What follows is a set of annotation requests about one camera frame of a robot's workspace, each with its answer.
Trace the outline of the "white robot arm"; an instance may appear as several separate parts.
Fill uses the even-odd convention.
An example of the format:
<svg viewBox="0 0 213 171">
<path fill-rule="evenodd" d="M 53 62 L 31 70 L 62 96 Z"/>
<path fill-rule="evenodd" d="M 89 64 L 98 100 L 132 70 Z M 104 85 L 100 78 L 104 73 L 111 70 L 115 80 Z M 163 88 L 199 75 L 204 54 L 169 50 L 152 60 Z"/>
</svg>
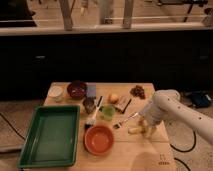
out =
<svg viewBox="0 0 213 171">
<path fill-rule="evenodd" d="M 170 114 L 196 131 L 213 146 L 213 118 L 208 117 L 180 102 L 178 91 L 158 90 L 148 103 L 139 111 L 150 126 L 159 125 L 165 114 Z"/>
</svg>

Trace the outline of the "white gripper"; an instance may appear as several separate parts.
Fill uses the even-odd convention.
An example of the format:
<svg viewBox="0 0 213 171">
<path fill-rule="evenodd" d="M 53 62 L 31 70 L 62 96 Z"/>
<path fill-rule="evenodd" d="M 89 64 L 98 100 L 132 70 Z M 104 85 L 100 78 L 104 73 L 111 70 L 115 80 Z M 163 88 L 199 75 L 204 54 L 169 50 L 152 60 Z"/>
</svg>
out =
<svg viewBox="0 0 213 171">
<path fill-rule="evenodd" d="M 164 117 L 165 111 L 159 108 L 153 101 L 149 101 L 139 114 L 146 120 L 139 121 L 139 128 L 144 136 L 152 136 L 156 131 L 156 125 L 159 125 Z"/>
</svg>

